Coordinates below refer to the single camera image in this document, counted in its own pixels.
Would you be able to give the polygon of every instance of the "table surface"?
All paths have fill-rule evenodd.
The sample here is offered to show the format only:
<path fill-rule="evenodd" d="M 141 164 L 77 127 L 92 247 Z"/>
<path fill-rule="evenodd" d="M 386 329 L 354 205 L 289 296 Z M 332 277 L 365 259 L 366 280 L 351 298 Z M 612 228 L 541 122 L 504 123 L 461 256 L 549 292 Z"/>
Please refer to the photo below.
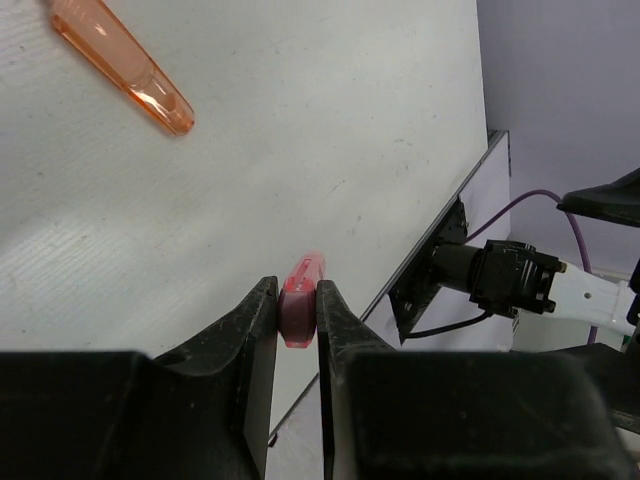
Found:
<path fill-rule="evenodd" d="M 474 0 L 108 5 L 196 124 L 0 0 L 0 348 L 157 355 L 310 249 L 362 313 L 485 151 Z M 316 370 L 279 348 L 272 423 Z"/>

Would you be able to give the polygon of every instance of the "white tabletop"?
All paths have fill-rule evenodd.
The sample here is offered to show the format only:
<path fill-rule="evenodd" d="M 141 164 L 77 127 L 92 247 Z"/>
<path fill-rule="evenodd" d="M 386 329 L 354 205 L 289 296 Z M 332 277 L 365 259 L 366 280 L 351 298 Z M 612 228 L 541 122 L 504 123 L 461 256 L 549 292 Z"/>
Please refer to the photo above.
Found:
<path fill-rule="evenodd" d="M 486 148 L 474 0 L 108 5 L 196 124 L 0 0 L 3 349 L 157 355 L 310 249 L 361 313 Z M 276 421 L 316 365 L 279 349 Z"/>

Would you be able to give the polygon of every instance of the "black cable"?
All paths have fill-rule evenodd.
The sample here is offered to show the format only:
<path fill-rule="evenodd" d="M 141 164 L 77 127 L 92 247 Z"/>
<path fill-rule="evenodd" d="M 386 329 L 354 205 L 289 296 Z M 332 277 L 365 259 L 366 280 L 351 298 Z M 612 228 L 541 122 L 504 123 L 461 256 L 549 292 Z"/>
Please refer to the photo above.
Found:
<path fill-rule="evenodd" d="M 426 338 L 426 337 L 432 337 L 434 335 L 440 335 L 441 333 L 452 332 L 453 330 L 470 327 L 471 325 L 480 323 L 486 320 L 487 318 L 491 317 L 492 315 L 493 313 L 484 312 L 482 315 L 478 315 L 477 317 L 472 318 L 470 320 L 465 320 L 464 322 L 445 325 L 444 327 L 432 328 L 431 330 L 424 330 L 422 332 L 411 332 L 410 334 L 406 335 L 404 338 L 407 340 L 410 338 Z"/>

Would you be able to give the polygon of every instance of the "gray wall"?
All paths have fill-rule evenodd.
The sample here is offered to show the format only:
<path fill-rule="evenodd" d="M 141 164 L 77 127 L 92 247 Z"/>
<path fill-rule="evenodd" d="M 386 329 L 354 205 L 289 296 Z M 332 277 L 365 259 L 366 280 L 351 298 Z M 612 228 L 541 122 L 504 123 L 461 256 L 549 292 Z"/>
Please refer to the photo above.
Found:
<path fill-rule="evenodd" d="M 478 0 L 489 128 L 511 132 L 512 197 L 560 195 L 640 166 L 640 1 Z M 580 219 L 592 263 L 630 272 L 640 230 Z M 512 238 L 578 262 L 549 200 L 527 200 Z"/>

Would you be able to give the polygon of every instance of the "orange translucent handle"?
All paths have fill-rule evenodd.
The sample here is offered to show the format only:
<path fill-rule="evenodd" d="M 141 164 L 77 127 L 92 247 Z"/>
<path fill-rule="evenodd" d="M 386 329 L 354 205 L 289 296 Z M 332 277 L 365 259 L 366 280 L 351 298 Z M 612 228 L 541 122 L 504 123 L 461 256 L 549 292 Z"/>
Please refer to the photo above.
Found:
<path fill-rule="evenodd" d="M 51 0 L 53 28 L 175 135 L 193 109 L 102 0 Z"/>

